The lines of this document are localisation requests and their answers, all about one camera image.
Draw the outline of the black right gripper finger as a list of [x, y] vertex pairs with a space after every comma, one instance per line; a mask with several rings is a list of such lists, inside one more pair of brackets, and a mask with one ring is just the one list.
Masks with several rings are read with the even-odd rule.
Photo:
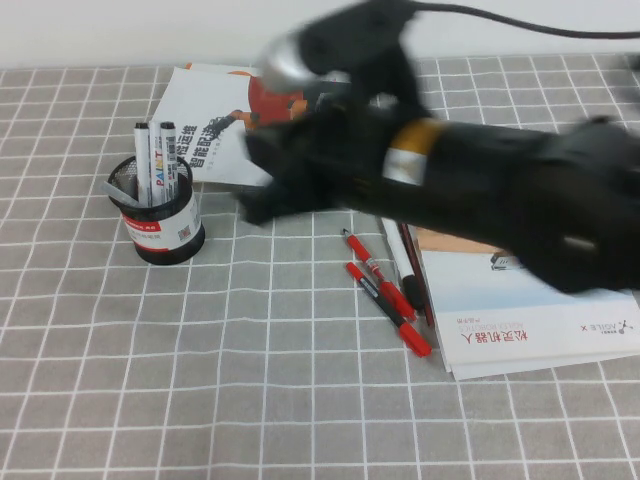
[[299, 175], [274, 178], [265, 186], [239, 192], [236, 199], [242, 207], [244, 221], [258, 226], [331, 207], [331, 198], [323, 185]]
[[245, 135], [250, 161], [268, 174], [297, 174], [301, 167], [296, 156], [294, 134], [300, 121], [257, 127]]

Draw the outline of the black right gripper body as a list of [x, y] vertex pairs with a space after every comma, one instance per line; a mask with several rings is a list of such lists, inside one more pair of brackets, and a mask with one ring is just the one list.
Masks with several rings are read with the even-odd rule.
[[372, 208], [394, 128], [392, 112], [376, 107], [359, 112], [333, 107], [294, 122], [284, 136], [278, 174], [287, 207]]

